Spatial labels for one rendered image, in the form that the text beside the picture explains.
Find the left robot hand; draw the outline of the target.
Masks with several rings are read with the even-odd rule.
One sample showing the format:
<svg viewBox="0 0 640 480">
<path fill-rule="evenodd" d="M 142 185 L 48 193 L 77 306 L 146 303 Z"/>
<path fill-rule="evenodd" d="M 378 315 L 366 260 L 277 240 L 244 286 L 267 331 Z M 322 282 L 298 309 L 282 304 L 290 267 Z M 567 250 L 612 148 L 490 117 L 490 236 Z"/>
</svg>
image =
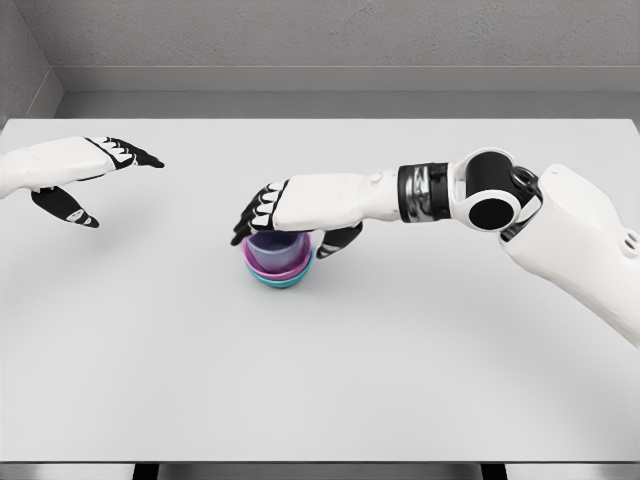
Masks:
<svg viewBox="0 0 640 480">
<path fill-rule="evenodd" d="M 32 201 L 45 212 L 67 223 L 99 227 L 78 201 L 63 187 L 105 176 L 131 166 L 164 167 L 156 156 L 113 137 L 70 137 L 30 146 L 26 187 Z"/>
</svg>

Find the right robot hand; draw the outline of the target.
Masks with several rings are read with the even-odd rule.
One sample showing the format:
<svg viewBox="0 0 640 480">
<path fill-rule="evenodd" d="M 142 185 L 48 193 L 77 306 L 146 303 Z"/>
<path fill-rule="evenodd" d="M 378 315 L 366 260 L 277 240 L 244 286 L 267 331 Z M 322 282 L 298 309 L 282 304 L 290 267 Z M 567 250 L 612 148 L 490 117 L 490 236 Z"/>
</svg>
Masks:
<svg viewBox="0 0 640 480">
<path fill-rule="evenodd" d="M 361 233 L 376 196 L 377 188 L 358 174 L 296 175 L 270 183 L 242 211 L 231 244 L 258 232 L 323 231 L 316 257 L 324 259 Z"/>
</svg>

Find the teal bowl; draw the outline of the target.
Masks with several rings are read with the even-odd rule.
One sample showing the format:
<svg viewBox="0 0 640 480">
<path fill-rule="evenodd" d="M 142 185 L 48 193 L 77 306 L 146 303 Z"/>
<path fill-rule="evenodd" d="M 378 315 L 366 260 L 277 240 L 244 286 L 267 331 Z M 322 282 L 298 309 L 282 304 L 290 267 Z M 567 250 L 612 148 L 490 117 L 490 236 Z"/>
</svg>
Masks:
<svg viewBox="0 0 640 480">
<path fill-rule="evenodd" d="M 308 257 L 304 263 L 304 265 L 300 265 L 293 270 L 284 272 L 283 274 L 267 274 L 261 272 L 257 268 L 257 264 L 255 262 L 250 261 L 249 259 L 245 260 L 248 270 L 250 273 L 261 283 L 278 289 L 285 289 L 291 287 L 298 282 L 307 274 L 312 264 L 312 258 Z"/>
</svg>

